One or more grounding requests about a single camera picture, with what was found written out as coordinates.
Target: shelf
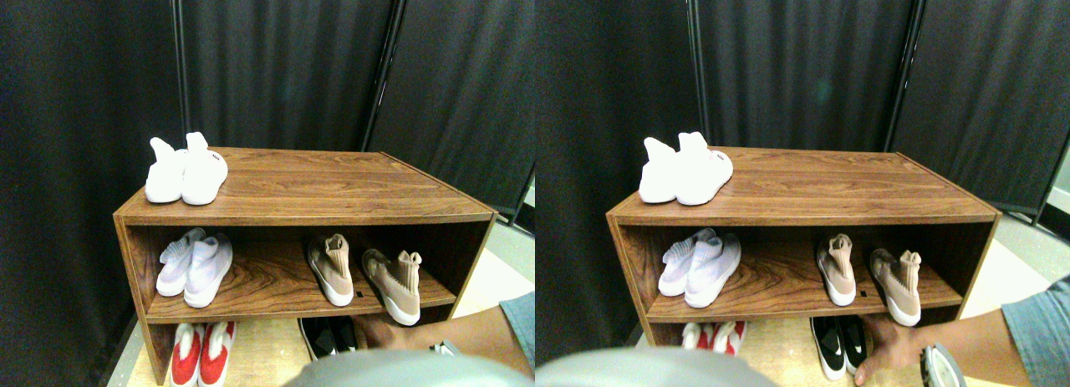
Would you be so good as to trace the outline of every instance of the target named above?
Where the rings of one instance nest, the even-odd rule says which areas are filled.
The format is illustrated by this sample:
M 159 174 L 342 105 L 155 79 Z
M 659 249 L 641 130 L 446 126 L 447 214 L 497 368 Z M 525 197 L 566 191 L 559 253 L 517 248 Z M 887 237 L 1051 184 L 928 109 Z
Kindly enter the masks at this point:
M 213 148 L 229 174 L 211 204 L 155 204 L 144 189 L 125 226 L 382 226 L 487 221 L 494 211 L 382 153 Z
M 991 222 L 999 212 L 899 154 L 712 148 L 733 161 L 709 203 L 608 212 L 621 226 L 889 226 Z
M 362 252 L 350 252 L 353 276 L 353 301 L 336 307 L 320 291 L 316 276 L 305 259 L 302 243 L 234 242 L 234 260 L 215 299 L 205 308 L 190 308 L 182 294 L 156 295 L 146 313 L 150 324 L 208 323 L 245 319 L 317 318 L 383 312 L 384 309 L 361 272 Z M 457 296 L 419 272 L 419 306 L 449 305 Z
M 846 307 L 832 304 L 807 242 L 743 243 L 739 267 L 730 276 L 720 296 L 703 309 L 687 306 L 684 296 L 658 294 L 646 319 L 651 323 L 725 322 L 753 319 L 811 318 L 887 312 L 867 269 L 867 243 L 855 242 L 851 263 L 857 292 Z M 882 244 L 898 256 L 900 244 Z M 924 263 L 918 273 L 918 294 L 923 309 L 962 304 L 962 296 Z

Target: white sneaker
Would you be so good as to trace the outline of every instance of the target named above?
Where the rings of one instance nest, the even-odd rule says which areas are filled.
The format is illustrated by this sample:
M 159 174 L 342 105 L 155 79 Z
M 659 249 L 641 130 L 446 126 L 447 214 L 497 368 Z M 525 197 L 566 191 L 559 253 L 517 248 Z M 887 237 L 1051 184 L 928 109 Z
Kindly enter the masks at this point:
M 144 197 L 152 203 L 171 203 L 182 199 L 182 176 L 186 170 L 186 150 L 174 151 L 159 138 L 149 141 L 156 162 L 149 167 L 144 181 Z
M 203 308 L 215 299 L 223 276 L 230 269 L 234 252 L 226 235 L 215 234 L 204 241 L 194 243 L 193 263 L 186 281 L 186 304 Z
M 208 150 L 208 141 L 201 133 L 187 134 L 186 146 L 189 153 L 182 179 L 182 200 L 192 205 L 212 203 L 227 181 L 227 160 Z
M 164 264 L 159 277 L 156 277 L 156 291 L 163 296 L 175 296 L 186 289 L 189 264 L 193 261 L 194 243 L 204 238 L 204 230 L 199 227 L 189 230 L 179 241 L 175 241 L 159 254 L 159 263 Z
M 639 199 L 646 203 L 664 203 L 676 199 L 676 151 L 654 138 L 646 138 L 643 143 L 649 161 L 643 166 Z
M 661 292 L 661 295 L 677 296 L 684 293 L 684 287 L 687 285 L 687 273 L 691 270 L 691 258 L 694 254 L 696 243 L 701 241 L 710 244 L 716 237 L 717 234 L 714 233 L 714 230 L 702 229 L 690 238 L 673 244 L 666 251 L 661 257 L 661 263 L 666 264 L 666 269 L 658 278 L 658 291 Z
M 715 238 L 715 242 L 718 246 L 706 242 L 694 245 L 694 258 L 691 259 L 691 270 L 687 274 L 687 287 L 684 289 L 684 301 L 692 308 L 705 308 L 713 304 L 729 276 L 739 265 L 743 251 L 735 235 L 729 234 L 723 241 Z
M 709 151 L 702 134 L 681 134 L 676 157 L 679 176 L 675 191 L 681 204 L 705 204 L 732 179 L 732 160 L 722 152 Z

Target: dark fabric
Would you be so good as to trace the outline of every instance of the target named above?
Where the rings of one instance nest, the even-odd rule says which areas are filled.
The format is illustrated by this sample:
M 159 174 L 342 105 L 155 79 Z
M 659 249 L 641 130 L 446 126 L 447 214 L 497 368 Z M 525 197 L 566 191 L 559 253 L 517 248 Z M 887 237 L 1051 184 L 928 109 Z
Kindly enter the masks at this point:
M 538 149 L 534 0 L 409 0 L 368 151 L 515 214 Z
M 1070 133 L 1070 0 L 929 0 L 892 150 L 1036 213 Z
M 639 187 L 643 138 L 699 129 L 686 0 L 539 0 L 536 363 L 621 345 L 638 319 L 606 212 Z
M 193 130 L 218 146 L 360 149 L 389 10 L 391 0 L 182 0 Z
M 0 0 L 0 385 L 92 386 L 134 315 L 111 212 L 181 135 L 170 0 Z
M 710 143 L 880 151 L 911 0 L 699 0 Z

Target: wooden shelf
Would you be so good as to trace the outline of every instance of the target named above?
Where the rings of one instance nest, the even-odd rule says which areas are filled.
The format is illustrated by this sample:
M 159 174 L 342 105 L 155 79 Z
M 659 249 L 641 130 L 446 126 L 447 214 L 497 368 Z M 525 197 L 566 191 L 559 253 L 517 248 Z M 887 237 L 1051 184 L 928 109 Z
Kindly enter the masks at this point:
M 157 295 L 149 307 L 146 321 L 151 324 L 209 323 L 383 312 L 382 304 L 361 273 L 362 253 L 350 252 L 353 301 L 336 307 L 323 296 L 316 275 L 305 259 L 302 244 L 234 243 L 234 261 L 211 305 L 192 308 L 183 300 L 182 294 L 171 297 Z M 421 269 L 419 299 L 419 306 L 427 308 L 453 304 L 457 296 Z
M 867 252 L 853 249 L 851 263 L 857 283 L 855 300 L 839 307 L 828 298 L 810 243 L 745 243 L 739 267 L 710 306 L 696 309 L 683 295 L 659 294 L 646 319 L 651 323 L 687 323 L 887 312 L 867 269 Z M 923 257 L 918 294 L 922 308 L 962 304 L 962 296 L 924 264 Z

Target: black sneaker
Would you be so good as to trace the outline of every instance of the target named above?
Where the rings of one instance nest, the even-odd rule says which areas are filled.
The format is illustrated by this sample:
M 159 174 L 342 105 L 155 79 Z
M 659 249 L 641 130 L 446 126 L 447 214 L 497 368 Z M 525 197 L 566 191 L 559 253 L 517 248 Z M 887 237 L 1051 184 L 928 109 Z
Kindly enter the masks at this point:
M 846 371 L 844 369 L 846 360 L 840 344 L 836 318 L 811 318 L 810 331 L 813 332 L 813 341 L 817 344 L 817 355 L 821 357 L 821 367 L 825 370 L 825 377 L 830 381 L 842 378 Z
M 331 334 L 335 338 L 335 347 L 339 352 L 356 350 L 356 339 L 353 338 L 353 320 L 349 316 L 327 318 Z
M 305 346 L 308 347 L 308 355 L 312 360 L 338 353 L 326 318 L 297 319 L 297 324 L 301 326 L 301 337 L 305 338 Z
M 866 360 L 866 334 L 862 330 L 862 319 L 850 314 L 836 318 L 840 329 L 840 344 L 847 353 L 847 371 L 855 374 L 858 366 Z

